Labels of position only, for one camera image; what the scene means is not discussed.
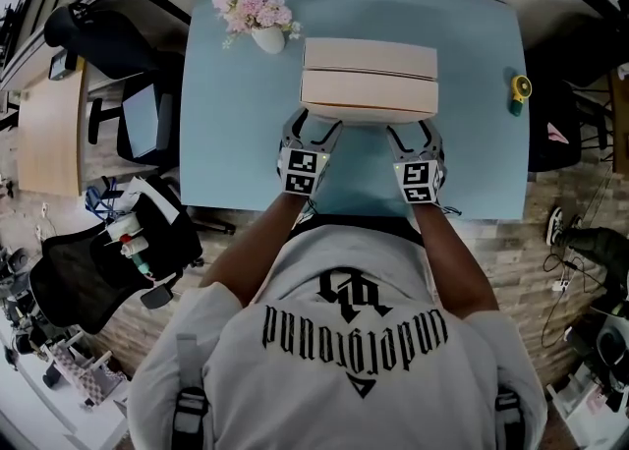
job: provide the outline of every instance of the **table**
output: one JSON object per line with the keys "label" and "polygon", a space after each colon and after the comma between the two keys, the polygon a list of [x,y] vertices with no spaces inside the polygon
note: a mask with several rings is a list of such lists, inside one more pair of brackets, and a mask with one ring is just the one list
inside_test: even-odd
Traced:
{"label": "table", "polygon": [[66,197],[81,194],[86,100],[84,61],[63,80],[53,82],[46,74],[23,92],[18,127],[20,190]]}
{"label": "table", "polygon": [[616,70],[609,72],[613,116],[613,171],[629,174],[629,78],[621,80]]}
{"label": "table", "polygon": [[[439,112],[448,178],[440,200],[465,218],[519,219],[529,113],[509,114],[510,80],[525,74],[515,12],[494,0],[286,0],[307,36],[379,39],[438,51]],[[182,92],[182,200],[264,210],[280,191],[281,129],[299,107],[303,40],[278,55],[249,36],[222,49],[225,23],[196,0]],[[322,123],[310,130],[322,132]],[[415,139],[407,137],[417,134]],[[423,144],[419,126],[400,131]],[[382,127],[346,128],[315,197],[334,214],[404,215]]]}

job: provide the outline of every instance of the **shoe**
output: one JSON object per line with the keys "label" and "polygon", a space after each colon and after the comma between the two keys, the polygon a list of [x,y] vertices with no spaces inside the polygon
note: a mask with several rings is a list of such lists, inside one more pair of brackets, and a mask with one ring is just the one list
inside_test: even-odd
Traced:
{"label": "shoe", "polygon": [[561,207],[552,210],[546,227],[546,245],[554,246],[557,235],[563,232],[563,211]]}
{"label": "shoe", "polygon": [[568,228],[581,230],[583,228],[583,218],[579,216],[579,214],[575,214],[572,220],[570,221],[570,225],[568,226]]}

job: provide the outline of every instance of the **light blue table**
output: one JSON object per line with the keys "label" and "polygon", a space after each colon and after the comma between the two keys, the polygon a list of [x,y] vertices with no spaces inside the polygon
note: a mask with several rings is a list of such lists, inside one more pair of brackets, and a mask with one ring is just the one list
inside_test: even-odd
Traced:
{"label": "light blue table", "polygon": [[[440,200],[469,219],[519,219],[529,112],[509,114],[510,79],[525,74],[515,12],[494,0],[286,0],[308,36],[378,39],[437,49],[448,178]],[[181,119],[185,204],[264,210],[280,191],[282,125],[299,107],[304,41],[268,55],[249,36],[222,49],[225,23],[196,0]],[[320,134],[321,122],[305,127]],[[400,132],[424,143],[419,125]],[[346,128],[315,198],[319,212],[406,214],[384,129]]]}

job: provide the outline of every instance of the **wooden desk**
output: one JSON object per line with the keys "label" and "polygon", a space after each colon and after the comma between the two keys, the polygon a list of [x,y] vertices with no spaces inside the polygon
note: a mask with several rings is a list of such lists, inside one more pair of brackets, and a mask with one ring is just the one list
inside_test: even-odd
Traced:
{"label": "wooden desk", "polygon": [[81,138],[86,118],[85,62],[69,77],[46,77],[23,92],[18,127],[20,190],[76,197],[81,194]]}
{"label": "wooden desk", "polygon": [[609,73],[613,113],[613,172],[629,174],[629,78]]}
{"label": "wooden desk", "polygon": [[[448,167],[442,203],[467,219],[522,217],[529,108],[525,104],[520,117],[508,110],[510,80],[526,73],[512,8],[494,0],[286,2],[310,37],[436,48],[439,112],[433,120]],[[277,148],[284,122],[299,107],[304,41],[291,40],[281,53],[269,55],[243,36],[223,50],[225,27],[211,0],[196,0],[182,90],[182,199],[189,205],[264,210],[280,192]],[[400,138],[423,145],[419,125],[411,125],[398,132]],[[305,126],[306,138],[309,132]],[[322,213],[408,212],[383,127],[344,129],[314,200]]]}

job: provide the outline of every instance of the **yellow object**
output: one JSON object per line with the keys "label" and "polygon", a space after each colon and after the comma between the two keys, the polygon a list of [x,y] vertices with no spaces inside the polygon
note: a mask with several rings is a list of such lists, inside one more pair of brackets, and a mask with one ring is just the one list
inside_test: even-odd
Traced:
{"label": "yellow object", "polygon": [[524,100],[528,99],[532,92],[533,86],[527,77],[524,75],[513,77],[511,80],[511,94],[513,95],[513,98],[511,100],[511,108],[509,110],[512,115],[520,116]]}

